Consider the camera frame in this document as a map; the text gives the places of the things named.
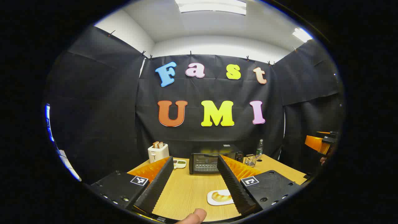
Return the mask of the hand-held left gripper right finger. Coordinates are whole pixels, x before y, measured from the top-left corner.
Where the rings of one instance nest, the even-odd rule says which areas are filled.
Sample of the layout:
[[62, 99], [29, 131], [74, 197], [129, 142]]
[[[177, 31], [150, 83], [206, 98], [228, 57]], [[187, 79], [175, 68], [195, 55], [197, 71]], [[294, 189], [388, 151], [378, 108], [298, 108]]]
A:
[[243, 216], [268, 211], [302, 189], [301, 185], [275, 170], [258, 173], [223, 155], [218, 155], [217, 169], [238, 213]]

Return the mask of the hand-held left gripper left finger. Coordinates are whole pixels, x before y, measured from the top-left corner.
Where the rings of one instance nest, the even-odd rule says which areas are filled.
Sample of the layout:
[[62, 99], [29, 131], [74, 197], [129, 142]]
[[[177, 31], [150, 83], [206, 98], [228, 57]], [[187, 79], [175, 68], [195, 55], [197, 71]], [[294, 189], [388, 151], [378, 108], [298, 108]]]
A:
[[174, 169], [168, 156], [129, 173], [114, 171], [91, 184], [91, 189], [126, 210], [151, 214]]

